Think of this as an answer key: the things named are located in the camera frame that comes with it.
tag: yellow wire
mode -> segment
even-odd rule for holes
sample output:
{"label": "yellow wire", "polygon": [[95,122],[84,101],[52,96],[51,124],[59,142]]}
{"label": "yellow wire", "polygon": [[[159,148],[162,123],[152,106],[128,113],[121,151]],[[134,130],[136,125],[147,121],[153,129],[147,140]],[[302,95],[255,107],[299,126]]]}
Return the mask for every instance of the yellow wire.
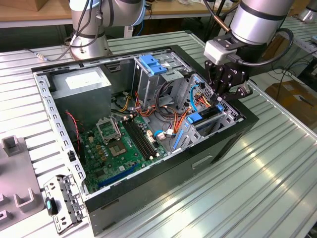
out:
{"label": "yellow wire", "polygon": [[204,99],[205,103],[207,103],[207,105],[211,107],[210,103],[207,101],[207,99],[204,96],[203,96],[203,99]]}
{"label": "yellow wire", "polygon": [[129,99],[130,99],[130,97],[127,97],[127,100],[125,101],[124,107],[121,110],[119,110],[119,112],[124,112],[125,110],[127,110]]}

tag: workbench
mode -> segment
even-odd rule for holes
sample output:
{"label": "workbench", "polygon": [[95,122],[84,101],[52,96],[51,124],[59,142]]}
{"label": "workbench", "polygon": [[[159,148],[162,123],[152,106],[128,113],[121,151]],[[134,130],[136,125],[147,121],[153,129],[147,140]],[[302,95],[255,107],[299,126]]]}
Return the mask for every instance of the workbench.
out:
{"label": "workbench", "polygon": [[[144,19],[150,18],[147,10]],[[156,1],[151,19],[210,16],[205,5],[183,5],[178,0]],[[0,28],[72,24],[68,0],[49,0],[39,11],[29,11],[0,5]]]}
{"label": "workbench", "polygon": [[[113,53],[178,44],[204,65],[204,44],[183,31],[109,41]],[[50,59],[65,49],[35,51]],[[60,62],[72,61],[66,54]],[[43,63],[27,51],[0,53],[0,137],[26,140],[43,184],[68,174],[30,68]],[[241,100],[260,119],[228,154],[98,237],[304,237],[317,221],[317,136],[252,82]],[[58,237],[43,210],[0,232],[2,238]],[[87,218],[62,237],[92,237]]]}

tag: wooden table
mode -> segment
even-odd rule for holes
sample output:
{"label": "wooden table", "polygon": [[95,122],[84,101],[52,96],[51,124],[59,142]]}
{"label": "wooden table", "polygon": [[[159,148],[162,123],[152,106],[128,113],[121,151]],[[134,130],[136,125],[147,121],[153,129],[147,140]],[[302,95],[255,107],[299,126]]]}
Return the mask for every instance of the wooden table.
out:
{"label": "wooden table", "polygon": [[[198,16],[210,16],[201,3],[186,6],[177,0],[157,1],[153,3],[151,19]],[[147,10],[145,19],[149,17],[150,12]],[[65,24],[72,24],[68,0],[49,0],[38,12],[0,5],[0,28]]]}

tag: blue pcie slot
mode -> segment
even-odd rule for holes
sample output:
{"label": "blue pcie slot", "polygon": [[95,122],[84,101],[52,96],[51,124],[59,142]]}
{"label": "blue pcie slot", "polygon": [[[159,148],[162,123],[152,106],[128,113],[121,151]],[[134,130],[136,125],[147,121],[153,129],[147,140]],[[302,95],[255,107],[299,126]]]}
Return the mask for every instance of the blue pcie slot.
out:
{"label": "blue pcie slot", "polygon": [[98,183],[98,187],[101,188],[103,186],[107,186],[107,185],[109,185],[109,184],[111,184],[111,183],[113,183],[113,182],[115,182],[115,181],[117,181],[117,180],[119,180],[119,179],[121,179],[123,177],[126,177],[127,175],[133,173],[133,170],[134,170],[134,168],[137,165],[138,164],[132,166],[131,168],[129,168],[129,169],[127,169],[127,170],[125,170],[125,171],[123,171],[123,172],[121,172],[121,173],[119,173],[119,174],[117,174],[117,175],[115,175],[115,176],[113,176],[111,178],[108,178],[108,179],[106,179],[106,180],[104,180],[102,182],[99,182]]}
{"label": "blue pcie slot", "polygon": [[184,130],[181,130],[179,135],[178,135],[178,137],[177,137],[177,140],[176,140],[176,142],[175,142],[175,144],[173,146],[174,149],[176,149],[176,147],[177,147],[177,145],[178,145],[178,143],[180,141],[180,138],[182,137],[183,133],[184,133]]}

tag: blue cable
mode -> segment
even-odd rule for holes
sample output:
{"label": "blue cable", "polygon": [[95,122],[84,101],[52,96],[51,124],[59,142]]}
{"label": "blue cable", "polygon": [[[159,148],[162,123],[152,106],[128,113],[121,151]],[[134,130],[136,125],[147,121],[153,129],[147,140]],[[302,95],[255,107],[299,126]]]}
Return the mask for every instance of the blue cable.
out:
{"label": "blue cable", "polygon": [[136,36],[139,36],[139,35],[140,35],[140,33],[141,33],[142,29],[143,29],[143,25],[144,25],[144,20],[142,21],[141,29],[140,29],[139,33],[138,33]]}
{"label": "blue cable", "polygon": [[159,133],[163,132],[162,130],[157,130],[155,133],[154,133],[154,137],[156,137]]}
{"label": "blue cable", "polygon": [[155,133],[154,133],[154,137],[156,137],[158,134],[160,134],[161,132],[164,132],[162,130],[157,130]]}
{"label": "blue cable", "polygon": [[197,108],[195,106],[195,103],[194,103],[194,89],[197,87],[198,85],[194,85],[192,87],[192,89],[190,90],[190,104],[192,105],[193,109],[197,112]]}

